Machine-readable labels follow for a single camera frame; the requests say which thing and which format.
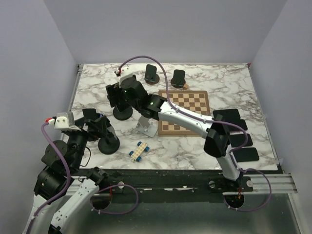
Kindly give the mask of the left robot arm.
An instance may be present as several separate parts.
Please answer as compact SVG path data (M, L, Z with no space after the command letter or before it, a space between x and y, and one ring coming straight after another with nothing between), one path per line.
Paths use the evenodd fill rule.
M83 109L83 116L74 120L72 112L59 113L41 126L49 142L42 157L46 165L39 173L32 210L25 234L62 234L73 214L96 192L108 187L108 180L97 167L91 169L78 190L60 206L82 161L86 144L108 135L109 121L94 108Z

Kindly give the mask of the round wooden stand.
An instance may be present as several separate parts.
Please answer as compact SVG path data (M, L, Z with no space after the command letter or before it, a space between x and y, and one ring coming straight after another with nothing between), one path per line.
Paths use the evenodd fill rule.
M146 70L145 70L145 75L144 75L144 80L147 84L149 85L155 85L159 82L160 78L159 75L156 73L157 72L157 67L147 64L146 65Z
M171 79L171 85L175 88L183 88L185 84L186 84L185 71L175 69L173 73L173 77Z

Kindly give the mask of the black phone pink case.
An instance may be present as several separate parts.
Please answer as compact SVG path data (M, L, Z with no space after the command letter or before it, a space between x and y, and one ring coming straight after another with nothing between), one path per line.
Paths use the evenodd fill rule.
M245 131L248 129L246 121L244 119L235 119L231 123L239 126L240 128L242 128ZM241 132L240 129L233 127L233 126L229 126L229 130L230 130L230 132Z

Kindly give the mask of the wooden chessboard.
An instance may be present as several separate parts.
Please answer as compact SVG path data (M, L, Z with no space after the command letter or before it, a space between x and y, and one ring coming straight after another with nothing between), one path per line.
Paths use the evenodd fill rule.
M169 90L169 98L173 104L183 107L200 115L210 116L210 107L207 91ZM179 125L162 121L158 122L160 137L197 137L198 135Z

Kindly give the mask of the black phone second row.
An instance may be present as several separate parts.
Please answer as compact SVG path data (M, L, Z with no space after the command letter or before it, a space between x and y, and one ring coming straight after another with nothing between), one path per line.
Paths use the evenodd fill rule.
M253 146L253 141L251 139L250 134L247 134L247 143L246 143L246 147L249 146ZM230 142L232 147L239 147L241 146L244 142L245 142L245 135L244 134L234 134L234 135L230 135Z

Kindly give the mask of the black front rail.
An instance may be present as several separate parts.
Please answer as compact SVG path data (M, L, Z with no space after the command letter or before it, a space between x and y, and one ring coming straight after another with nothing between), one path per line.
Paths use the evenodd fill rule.
M263 178L252 172L240 182L231 182L220 170L105 169L104 173L108 184L123 182L136 188L139 201L144 203L218 203L224 195L254 194L255 179Z

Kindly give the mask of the toy brick car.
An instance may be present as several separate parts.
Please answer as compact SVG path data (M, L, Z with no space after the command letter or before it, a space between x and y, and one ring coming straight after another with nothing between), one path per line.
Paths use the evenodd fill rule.
M131 151L129 153L129 156L131 158L131 161L136 161L136 162L140 162L142 160L142 156L141 154L143 152L148 152L149 151L149 146L147 145L147 143L145 142L141 142L139 141L137 143L137 148L134 151Z

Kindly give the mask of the black stand with blue phone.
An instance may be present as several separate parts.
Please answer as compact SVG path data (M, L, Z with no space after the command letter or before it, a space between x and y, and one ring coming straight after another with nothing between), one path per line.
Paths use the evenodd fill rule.
M102 137L98 141L98 149L105 155L115 153L120 147L119 138L116 136L115 129L111 125L110 120L107 118L107 136Z

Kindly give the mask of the round wooden stand left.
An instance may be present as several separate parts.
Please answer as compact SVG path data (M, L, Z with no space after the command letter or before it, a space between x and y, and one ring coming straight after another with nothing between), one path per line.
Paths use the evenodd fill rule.
M144 80L147 84L149 85L155 85L159 82L160 78L159 75L156 73L157 72L157 67L147 64L146 65L146 70L145 70L145 75L144 75Z

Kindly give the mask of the silver metal phone stand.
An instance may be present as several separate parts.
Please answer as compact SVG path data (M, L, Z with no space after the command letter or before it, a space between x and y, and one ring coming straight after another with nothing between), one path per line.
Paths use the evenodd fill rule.
M154 137L158 128L148 118L141 116L136 124L136 130L148 137Z

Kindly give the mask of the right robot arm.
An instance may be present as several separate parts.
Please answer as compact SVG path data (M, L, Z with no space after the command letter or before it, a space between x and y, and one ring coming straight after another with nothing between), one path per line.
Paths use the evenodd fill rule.
M174 105L168 97L148 94L135 76L107 85L106 91L111 107L116 107L119 111L135 109L147 119L173 123L201 136L205 139L204 151L215 157L222 169L225 187L230 191L241 187L242 171L233 155L229 123L224 122L221 115L200 115Z

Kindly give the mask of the black round clamp stand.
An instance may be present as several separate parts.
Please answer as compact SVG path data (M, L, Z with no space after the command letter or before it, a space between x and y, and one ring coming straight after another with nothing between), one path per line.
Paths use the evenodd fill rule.
M133 109L128 103L116 104L113 108L113 116L117 120L125 121L129 119L133 114Z

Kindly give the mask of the round wooden stand right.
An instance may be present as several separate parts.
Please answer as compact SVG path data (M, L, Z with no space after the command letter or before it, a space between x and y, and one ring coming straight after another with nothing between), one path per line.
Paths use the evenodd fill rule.
M171 79L171 85L175 88L183 88L185 84L186 84L185 71L175 69L173 73L173 77Z

